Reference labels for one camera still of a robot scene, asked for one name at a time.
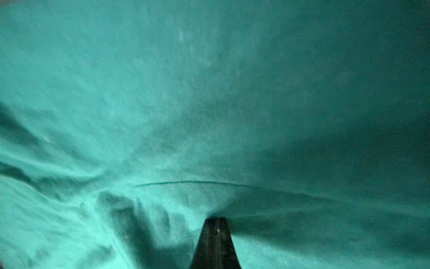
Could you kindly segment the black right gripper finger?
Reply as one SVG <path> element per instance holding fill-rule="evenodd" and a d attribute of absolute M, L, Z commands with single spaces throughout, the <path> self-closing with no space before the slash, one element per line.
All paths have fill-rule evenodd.
<path fill-rule="evenodd" d="M 204 222 L 190 269 L 241 269 L 227 220 Z"/>

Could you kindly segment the dark green t-shirt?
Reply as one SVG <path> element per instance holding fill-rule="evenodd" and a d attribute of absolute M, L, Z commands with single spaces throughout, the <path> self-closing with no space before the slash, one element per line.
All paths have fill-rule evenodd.
<path fill-rule="evenodd" d="M 428 1 L 2 1 L 1 266 L 430 266 Z"/>

